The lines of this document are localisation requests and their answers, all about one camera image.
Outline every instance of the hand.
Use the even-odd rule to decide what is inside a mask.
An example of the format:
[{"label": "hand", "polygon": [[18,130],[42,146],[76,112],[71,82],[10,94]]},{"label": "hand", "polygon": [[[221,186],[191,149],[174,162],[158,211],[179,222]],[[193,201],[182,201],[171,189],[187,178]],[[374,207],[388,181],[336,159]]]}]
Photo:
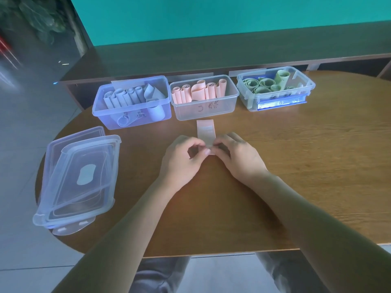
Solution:
[{"label": "hand", "polygon": [[[219,144],[224,144],[230,151],[230,155],[218,148]],[[250,188],[257,179],[269,173],[257,149],[234,132],[217,137],[211,150],[224,162],[233,177]]]},{"label": "hand", "polygon": [[175,192],[193,179],[210,153],[210,149],[204,148],[190,158],[188,150],[192,146],[205,146],[205,142],[194,137],[179,136],[167,148],[161,162],[159,178]]}]

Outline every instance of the person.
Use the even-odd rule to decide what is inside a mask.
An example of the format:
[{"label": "person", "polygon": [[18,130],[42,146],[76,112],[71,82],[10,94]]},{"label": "person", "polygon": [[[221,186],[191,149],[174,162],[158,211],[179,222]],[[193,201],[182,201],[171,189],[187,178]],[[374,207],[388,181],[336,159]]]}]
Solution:
[{"label": "person", "polygon": [[142,257],[164,208],[211,152],[270,206],[300,248],[257,253],[281,292],[391,292],[388,252],[270,173],[257,150],[237,134],[217,137],[213,145],[190,158],[189,148],[205,143],[178,137],[163,157],[159,177],[53,292],[175,292],[189,257]]}]

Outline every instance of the oval wooden table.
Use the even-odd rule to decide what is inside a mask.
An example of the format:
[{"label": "oval wooden table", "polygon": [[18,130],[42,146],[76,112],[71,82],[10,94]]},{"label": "oval wooden table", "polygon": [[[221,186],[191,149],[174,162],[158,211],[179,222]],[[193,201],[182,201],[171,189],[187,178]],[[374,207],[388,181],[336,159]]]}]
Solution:
[{"label": "oval wooden table", "polygon": [[[268,169],[310,202],[367,236],[391,242],[391,82],[364,75],[308,72],[316,88],[302,105],[213,116],[217,134],[234,131]],[[85,229],[58,239],[86,253],[158,176],[166,148],[179,135],[197,136],[196,120],[106,130],[118,134],[115,204]],[[91,108],[56,138],[102,125]],[[42,184],[43,159],[36,179]],[[145,257],[295,249],[267,205],[209,156],[169,202]]]}]

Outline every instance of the person's leg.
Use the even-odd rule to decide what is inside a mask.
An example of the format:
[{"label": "person's leg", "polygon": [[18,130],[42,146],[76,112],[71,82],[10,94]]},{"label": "person's leg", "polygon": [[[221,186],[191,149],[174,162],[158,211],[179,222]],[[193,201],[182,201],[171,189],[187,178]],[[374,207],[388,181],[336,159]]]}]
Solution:
[{"label": "person's leg", "polygon": [[255,253],[282,293],[330,293],[300,250]]},{"label": "person's leg", "polygon": [[188,256],[142,259],[129,293],[175,293],[190,258]]}]

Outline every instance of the teal panel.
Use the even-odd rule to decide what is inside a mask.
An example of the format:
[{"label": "teal panel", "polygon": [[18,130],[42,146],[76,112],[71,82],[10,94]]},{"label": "teal panel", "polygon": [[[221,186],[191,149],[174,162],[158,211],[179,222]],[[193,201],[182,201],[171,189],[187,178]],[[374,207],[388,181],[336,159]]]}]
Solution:
[{"label": "teal panel", "polygon": [[96,46],[391,19],[391,0],[72,2]]}]

